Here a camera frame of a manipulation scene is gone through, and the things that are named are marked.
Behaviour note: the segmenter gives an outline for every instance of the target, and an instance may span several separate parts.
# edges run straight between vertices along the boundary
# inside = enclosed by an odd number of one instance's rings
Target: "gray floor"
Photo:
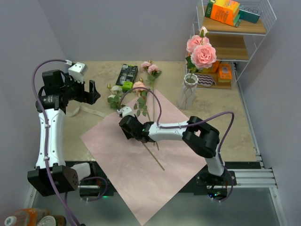
[[[95,202],[81,201],[79,191],[68,194],[68,204],[86,226],[139,226],[140,224],[116,193]],[[34,207],[64,215],[55,196],[36,195]],[[208,196],[177,194],[145,226],[278,226],[269,189],[237,188],[222,204]]]

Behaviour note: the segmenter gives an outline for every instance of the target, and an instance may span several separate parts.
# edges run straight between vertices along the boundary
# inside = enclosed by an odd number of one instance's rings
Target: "box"
[[[238,27],[240,3],[231,0],[210,0],[208,2],[205,16],[224,24]]]
[[[262,11],[245,6],[239,6],[239,14],[240,19],[255,24],[259,20]]]
[[[230,82],[232,79],[232,73],[230,64],[222,63],[218,67],[218,81],[219,82]]]
[[[220,61],[216,61],[209,68],[204,68],[203,70],[198,70],[200,73],[216,73],[218,66],[220,65]]]
[[[137,74],[138,66],[123,64],[116,85],[122,87],[124,92],[130,90],[133,87]]]

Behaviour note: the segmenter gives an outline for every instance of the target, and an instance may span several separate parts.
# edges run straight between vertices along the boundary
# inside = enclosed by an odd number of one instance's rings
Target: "can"
[[[66,226],[66,218],[61,215],[43,217],[37,226]]]

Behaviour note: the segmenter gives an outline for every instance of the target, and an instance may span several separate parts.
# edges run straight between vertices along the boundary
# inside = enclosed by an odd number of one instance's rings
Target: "wooden shelf board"
[[[208,34],[218,60],[249,60],[243,36]]]
[[[209,74],[212,76],[213,80],[216,81],[216,85],[213,83],[210,87],[205,87],[198,85],[198,88],[206,88],[206,89],[232,89],[231,82],[219,82],[217,73],[195,73],[195,74]]]
[[[202,12],[202,6],[198,6],[198,11]],[[208,17],[204,17],[203,26],[207,28],[210,32],[230,32],[230,33],[247,33],[247,34],[260,34],[265,35],[267,32],[265,30],[264,24],[262,23],[261,19],[259,18],[258,22],[253,24],[247,22],[245,20],[241,20],[241,23],[238,27],[233,27],[227,24],[223,24],[216,20],[210,19]]]

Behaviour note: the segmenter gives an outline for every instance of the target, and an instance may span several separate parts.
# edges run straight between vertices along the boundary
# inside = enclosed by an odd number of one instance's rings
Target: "zigzag patterned object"
[[[213,83],[216,85],[216,81],[213,80],[209,74],[198,74],[198,84],[205,87],[210,87]]]

